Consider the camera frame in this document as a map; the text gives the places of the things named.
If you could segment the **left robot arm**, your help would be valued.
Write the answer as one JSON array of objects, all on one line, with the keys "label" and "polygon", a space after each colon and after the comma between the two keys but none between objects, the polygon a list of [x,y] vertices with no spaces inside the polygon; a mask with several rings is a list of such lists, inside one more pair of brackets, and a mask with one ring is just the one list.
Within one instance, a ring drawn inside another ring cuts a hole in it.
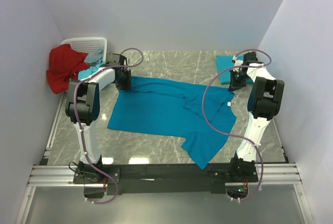
[{"label": "left robot arm", "polygon": [[91,183],[99,183],[104,177],[101,152],[97,146],[96,121],[100,113],[100,91],[114,83],[118,90],[131,89],[130,61],[121,54],[113,54],[113,60],[102,65],[88,76],[89,80],[69,83],[65,113],[74,124],[80,146],[80,161],[76,173]]}]

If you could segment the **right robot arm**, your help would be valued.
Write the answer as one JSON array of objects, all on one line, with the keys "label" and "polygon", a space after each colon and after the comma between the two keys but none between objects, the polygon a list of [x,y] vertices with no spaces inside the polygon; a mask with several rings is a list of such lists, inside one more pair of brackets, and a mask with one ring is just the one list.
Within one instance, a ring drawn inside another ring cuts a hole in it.
[{"label": "right robot arm", "polygon": [[230,71],[228,90],[233,92],[246,86],[246,82],[253,82],[247,110],[248,125],[242,143],[230,162],[228,175],[235,182],[254,173],[255,161],[259,151],[262,136],[273,117],[279,113],[285,83],[274,78],[266,69],[266,64],[257,59],[258,49],[248,49],[236,54],[232,62],[234,67]]}]

